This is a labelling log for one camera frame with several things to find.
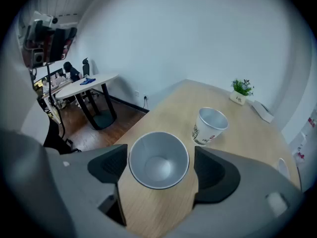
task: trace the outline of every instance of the office chair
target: office chair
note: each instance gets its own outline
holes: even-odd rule
[[[85,75],[88,75],[88,76],[89,76],[89,63],[88,63],[87,58],[85,58],[85,59],[83,60],[83,76],[85,76]],[[99,96],[98,93],[93,93],[92,91],[90,91],[90,92],[91,92],[91,95],[97,95],[97,97]]]

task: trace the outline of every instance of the plant pot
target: plant pot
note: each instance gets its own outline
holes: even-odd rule
[[[234,101],[235,103],[238,103],[241,106],[245,103],[246,98],[247,96],[244,96],[241,93],[238,93],[236,91],[233,91],[230,94],[230,100]]]

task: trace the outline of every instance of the black table base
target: black table base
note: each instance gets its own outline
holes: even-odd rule
[[[103,89],[103,93],[106,99],[106,102],[108,104],[109,110],[106,111],[99,111],[97,108],[97,105],[94,101],[94,98],[92,97],[90,90],[86,91],[86,95],[88,97],[88,100],[90,101],[94,111],[95,111],[95,116],[92,116],[86,107],[83,99],[81,98],[80,94],[76,94],[77,101],[84,112],[85,116],[87,117],[88,121],[91,123],[94,129],[99,130],[99,129],[104,129],[110,126],[116,119],[117,119],[117,114],[114,111],[113,105],[111,103],[111,99],[109,97],[109,93],[106,87],[106,84],[101,85]]]

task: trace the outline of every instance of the wooden floor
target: wooden floor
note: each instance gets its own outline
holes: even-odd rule
[[[95,102],[100,111],[108,109],[103,95],[99,95]],[[88,104],[87,99],[85,104],[93,115],[93,108],[91,104]],[[92,128],[83,111],[76,106],[76,101],[68,104],[61,110],[66,130],[64,139],[69,138],[74,143],[73,147],[82,151],[111,146],[145,115],[141,111],[116,101],[112,101],[112,104],[117,113],[117,119],[112,125],[102,130]],[[62,134],[61,124],[59,125],[59,133]]]

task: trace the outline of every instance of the round white table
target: round white table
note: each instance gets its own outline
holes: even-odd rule
[[[96,75],[89,76],[89,78],[96,79],[94,82],[91,82],[91,83],[86,84],[86,85],[80,85],[82,82],[84,82],[86,80],[86,78],[82,78],[76,82],[73,82],[72,84],[65,86],[61,91],[59,91],[59,93],[56,94],[55,97],[57,99],[64,99],[64,98],[71,97],[71,96],[75,95],[82,111],[86,115],[88,121],[91,123],[93,128],[97,129],[97,130],[104,129],[104,128],[110,126],[117,118],[117,115],[116,115],[114,108],[112,106],[112,103],[111,103],[111,100],[109,97],[109,93],[108,93],[108,90],[106,87],[106,83],[109,82],[110,80],[115,79],[116,77],[118,77],[117,73],[96,74]],[[95,103],[95,101],[90,93],[90,89],[92,89],[93,87],[99,86],[99,85],[101,85],[101,87],[103,89],[103,93],[104,93],[106,102],[108,104],[109,110],[99,111],[97,108],[97,105],[96,105],[96,103]],[[93,109],[96,113],[94,116],[92,116],[90,114],[89,110],[87,109],[87,107],[86,107],[86,105],[85,105],[85,103],[80,95],[82,92],[86,92],[88,100],[90,101],[90,103],[93,106]]]

